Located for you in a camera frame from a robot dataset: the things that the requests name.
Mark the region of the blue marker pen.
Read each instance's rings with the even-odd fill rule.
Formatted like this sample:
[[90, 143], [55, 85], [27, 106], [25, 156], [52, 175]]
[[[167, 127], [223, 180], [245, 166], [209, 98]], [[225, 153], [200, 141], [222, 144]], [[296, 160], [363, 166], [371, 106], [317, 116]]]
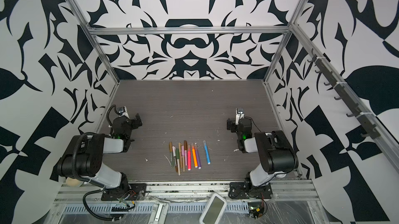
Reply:
[[204, 150], [205, 150], [205, 154], [206, 154], [206, 161], [207, 161], [207, 164], [210, 165], [211, 164], [211, 159], [210, 159], [210, 156], [209, 156], [209, 149], [208, 149], [207, 142], [204, 140], [203, 144], [204, 144]]

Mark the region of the pink-red marker pen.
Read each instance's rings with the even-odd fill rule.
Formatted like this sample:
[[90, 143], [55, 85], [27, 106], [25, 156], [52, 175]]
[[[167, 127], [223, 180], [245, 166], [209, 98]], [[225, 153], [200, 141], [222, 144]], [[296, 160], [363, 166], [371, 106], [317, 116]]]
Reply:
[[188, 145], [187, 147], [187, 168], [188, 171], [190, 171], [192, 169], [192, 165], [191, 165], [191, 146]]

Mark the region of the purple marker pen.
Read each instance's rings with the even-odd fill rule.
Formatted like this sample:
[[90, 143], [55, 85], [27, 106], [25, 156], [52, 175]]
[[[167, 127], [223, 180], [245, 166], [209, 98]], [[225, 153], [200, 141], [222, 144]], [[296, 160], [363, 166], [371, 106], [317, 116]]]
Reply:
[[201, 160], [200, 160], [200, 155], [199, 155], [197, 144], [194, 144], [194, 150], [195, 150], [195, 155], [196, 155], [197, 168], [201, 169], [202, 166], [201, 166]]

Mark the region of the orange marker pen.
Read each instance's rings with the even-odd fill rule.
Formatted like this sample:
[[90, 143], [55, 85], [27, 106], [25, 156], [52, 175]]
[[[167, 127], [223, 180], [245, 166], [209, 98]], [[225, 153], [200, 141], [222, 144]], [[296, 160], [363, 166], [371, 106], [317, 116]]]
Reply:
[[198, 168], [196, 149], [195, 149], [195, 145], [194, 144], [191, 145], [191, 150], [192, 150], [192, 157], [193, 157], [194, 167]]

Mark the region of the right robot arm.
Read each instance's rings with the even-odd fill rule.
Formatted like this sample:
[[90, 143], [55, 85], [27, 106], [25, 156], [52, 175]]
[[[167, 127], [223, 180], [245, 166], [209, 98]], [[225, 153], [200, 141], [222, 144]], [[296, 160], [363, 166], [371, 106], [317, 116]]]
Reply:
[[298, 157], [283, 131], [252, 133], [252, 119], [242, 116], [234, 121], [227, 119], [227, 130], [237, 134], [242, 153], [259, 155], [259, 165], [245, 178], [250, 189], [265, 186], [275, 177], [285, 177], [298, 168]]

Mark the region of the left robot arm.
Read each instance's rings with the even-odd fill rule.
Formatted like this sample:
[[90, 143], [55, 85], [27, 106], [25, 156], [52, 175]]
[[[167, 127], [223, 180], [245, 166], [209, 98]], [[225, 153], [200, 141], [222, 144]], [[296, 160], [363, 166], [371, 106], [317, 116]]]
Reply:
[[109, 135], [87, 132], [74, 136], [57, 163], [58, 175], [106, 190], [128, 191], [126, 175], [107, 166], [103, 155], [126, 153], [134, 141], [131, 139], [132, 131], [141, 126], [139, 114], [133, 119], [123, 115], [113, 121]]

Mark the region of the tan cap beige pen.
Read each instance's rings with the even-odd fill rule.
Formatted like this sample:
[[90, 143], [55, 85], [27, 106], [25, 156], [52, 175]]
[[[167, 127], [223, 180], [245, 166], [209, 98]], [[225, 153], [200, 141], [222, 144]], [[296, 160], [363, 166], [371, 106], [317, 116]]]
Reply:
[[179, 164], [180, 164], [180, 169], [182, 170], [183, 164], [182, 164], [182, 152], [181, 152], [181, 143], [178, 143], [178, 151], [179, 151]]

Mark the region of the pink cap beige pen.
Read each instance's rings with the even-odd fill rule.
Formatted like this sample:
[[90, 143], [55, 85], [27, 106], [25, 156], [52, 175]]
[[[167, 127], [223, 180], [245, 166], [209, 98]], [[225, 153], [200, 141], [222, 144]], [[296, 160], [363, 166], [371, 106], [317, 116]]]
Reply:
[[181, 161], [182, 161], [182, 170], [183, 172], [186, 171], [186, 166], [185, 166], [185, 150], [184, 150], [184, 145], [181, 145]]

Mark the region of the beige foam pad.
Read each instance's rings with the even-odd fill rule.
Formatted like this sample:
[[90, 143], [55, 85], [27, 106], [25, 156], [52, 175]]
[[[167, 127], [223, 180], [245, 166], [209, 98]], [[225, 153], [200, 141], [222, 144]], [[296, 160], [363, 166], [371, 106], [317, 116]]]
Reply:
[[79, 181], [79, 180], [74, 179], [74, 178], [67, 177], [66, 180], [65, 180], [65, 183], [69, 187], [80, 187], [84, 182], [83, 181]]

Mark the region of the small circuit board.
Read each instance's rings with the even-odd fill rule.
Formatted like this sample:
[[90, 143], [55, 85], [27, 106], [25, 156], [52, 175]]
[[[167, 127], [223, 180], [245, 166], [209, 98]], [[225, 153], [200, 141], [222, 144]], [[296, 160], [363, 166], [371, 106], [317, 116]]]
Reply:
[[262, 217], [267, 212], [267, 209], [265, 201], [248, 203], [248, 215], [250, 218], [258, 219]]

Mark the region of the white plastic clip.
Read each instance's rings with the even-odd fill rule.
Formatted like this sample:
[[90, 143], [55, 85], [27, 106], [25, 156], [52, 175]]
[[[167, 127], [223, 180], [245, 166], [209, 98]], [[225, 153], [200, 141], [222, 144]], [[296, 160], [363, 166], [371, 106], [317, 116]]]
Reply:
[[169, 209], [169, 203], [166, 202], [154, 203], [148, 224], [165, 224], [168, 209]]

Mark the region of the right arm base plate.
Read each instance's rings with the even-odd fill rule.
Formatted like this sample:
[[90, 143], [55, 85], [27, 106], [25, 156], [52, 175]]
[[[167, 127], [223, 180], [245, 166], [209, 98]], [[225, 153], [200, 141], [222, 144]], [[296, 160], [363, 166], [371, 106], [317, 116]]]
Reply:
[[268, 184], [262, 187], [253, 187], [246, 182], [231, 182], [228, 197], [233, 200], [244, 199], [272, 199], [273, 191]]

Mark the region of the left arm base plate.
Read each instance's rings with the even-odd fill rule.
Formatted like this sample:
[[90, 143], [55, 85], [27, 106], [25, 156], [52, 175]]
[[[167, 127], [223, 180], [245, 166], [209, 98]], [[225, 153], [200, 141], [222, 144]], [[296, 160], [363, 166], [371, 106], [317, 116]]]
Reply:
[[127, 201], [140, 200], [146, 195], [146, 183], [130, 183], [129, 186], [120, 186], [114, 189], [105, 189], [102, 193], [102, 201], [118, 201], [122, 198]]

